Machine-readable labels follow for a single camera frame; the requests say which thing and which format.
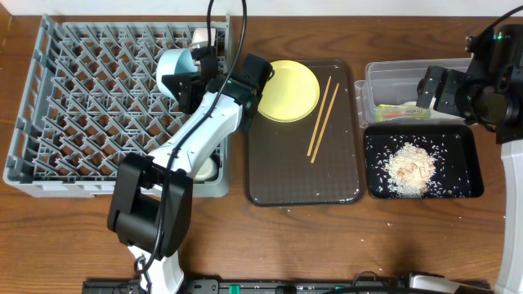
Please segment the rice food leftovers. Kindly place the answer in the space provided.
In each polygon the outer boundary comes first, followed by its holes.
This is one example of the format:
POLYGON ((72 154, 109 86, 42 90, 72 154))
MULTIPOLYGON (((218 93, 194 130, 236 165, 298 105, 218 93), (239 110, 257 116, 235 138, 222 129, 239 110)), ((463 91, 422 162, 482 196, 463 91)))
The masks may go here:
POLYGON ((468 198, 472 187, 457 135, 366 136, 370 193, 377 198, 468 198))

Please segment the yellow plastic plate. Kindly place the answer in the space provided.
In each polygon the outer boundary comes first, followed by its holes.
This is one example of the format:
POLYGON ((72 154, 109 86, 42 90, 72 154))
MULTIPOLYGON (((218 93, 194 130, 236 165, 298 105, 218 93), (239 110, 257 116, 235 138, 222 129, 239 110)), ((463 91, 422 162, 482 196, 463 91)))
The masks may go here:
POLYGON ((295 122, 312 112, 320 98, 315 74, 297 61, 277 60, 270 65, 274 73, 264 87, 258 112, 278 123, 295 122))

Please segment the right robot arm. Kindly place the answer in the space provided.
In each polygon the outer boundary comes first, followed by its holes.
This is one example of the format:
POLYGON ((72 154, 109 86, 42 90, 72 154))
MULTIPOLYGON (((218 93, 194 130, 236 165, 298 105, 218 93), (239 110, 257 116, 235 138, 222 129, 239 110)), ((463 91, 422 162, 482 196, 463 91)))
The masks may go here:
POLYGON ((472 60, 460 72, 431 65, 416 105, 478 123, 502 146, 506 180, 503 258, 494 290, 522 291, 522 27, 491 25, 467 40, 472 60))

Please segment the pale green plastic cup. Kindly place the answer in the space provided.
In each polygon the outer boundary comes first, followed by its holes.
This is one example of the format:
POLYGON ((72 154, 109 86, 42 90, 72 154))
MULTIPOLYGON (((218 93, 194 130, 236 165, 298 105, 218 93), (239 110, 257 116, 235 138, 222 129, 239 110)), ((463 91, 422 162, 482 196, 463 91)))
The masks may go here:
POLYGON ((218 166, 212 158, 207 158, 202 167, 196 173, 194 180, 196 182, 213 181, 218 176, 218 166))

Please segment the light blue plastic bowl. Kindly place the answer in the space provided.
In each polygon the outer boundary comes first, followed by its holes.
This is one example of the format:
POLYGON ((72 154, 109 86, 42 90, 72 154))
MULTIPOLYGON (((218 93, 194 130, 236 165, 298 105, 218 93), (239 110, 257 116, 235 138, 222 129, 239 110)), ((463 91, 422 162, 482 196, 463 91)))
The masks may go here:
POLYGON ((164 75, 198 73, 199 68, 194 64, 190 49, 170 49, 159 58, 156 68, 156 83, 158 89, 165 96, 174 99, 175 96, 167 89, 162 81, 164 75))

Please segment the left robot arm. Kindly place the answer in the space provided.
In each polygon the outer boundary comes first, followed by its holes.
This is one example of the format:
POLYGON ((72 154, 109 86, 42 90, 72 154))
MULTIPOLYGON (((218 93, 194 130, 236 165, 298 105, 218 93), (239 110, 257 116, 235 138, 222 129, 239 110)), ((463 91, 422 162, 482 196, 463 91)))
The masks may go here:
POLYGON ((199 73, 171 73, 158 84, 189 111, 189 120, 163 145, 119 164, 108 229, 134 255, 139 280, 133 293, 177 293, 184 273, 177 251, 190 227, 194 180, 215 148, 257 112, 273 67, 250 54, 239 73, 204 80, 199 73))

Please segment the wooden chopstick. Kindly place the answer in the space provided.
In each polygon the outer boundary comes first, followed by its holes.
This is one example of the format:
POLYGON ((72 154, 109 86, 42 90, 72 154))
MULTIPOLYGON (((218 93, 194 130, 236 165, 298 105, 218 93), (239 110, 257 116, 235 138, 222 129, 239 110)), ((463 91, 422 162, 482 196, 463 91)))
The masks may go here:
POLYGON ((329 122, 329 119, 330 119, 330 116, 331 116, 331 113, 332 113, 333 105, 334 105, 336 97, 337 97, 339 86, 340 86, 340 84, 337 83, 335 88, 334 88, 331 100, 329 102, 329 107, 327 108, 327 111, 325 112, 324 121, 322 122, 322 124, 319 125, 318 131, 317 131, 317 134, 316 134, 316 138, 315 138, 315 144, 314 144, 314 147, 313 147, 310 163, 314 163, 315 162, 315 160, 317 158, 317 155, 319 153, 320 146, 321 146, 321 143, 322 143, 322 140, 323 140, 323 137, 324 137, 324 133, 326 131, 327 124, 329 122))
POLYGON ((329 79, 328 79, 327 84, 326 84, 325 89, 324 89, 324 94, 322 95, 322 99, 321 99, 321 102, 320 102, 320 109, 319 109, 319 112, 318 112, 316 120, 315 120, 315 126, 313 128, 311 141, 310 141, 310 144, 309 144, 309 148, 307 150, 307 157, 310 157, 312 155, 313 147, 314 147, 314 144, 315 144, 316 134, 317 134, 317 131, 318 131, 318 128, 319 128, 321 115, 322 115, 322 112, 323 112, 323 109, 324 109, 324 104, 325 104, 325 101, 326 101, 326 96, 328 94, 331 81, 332 81, 332 76, 329 76, 329 79))

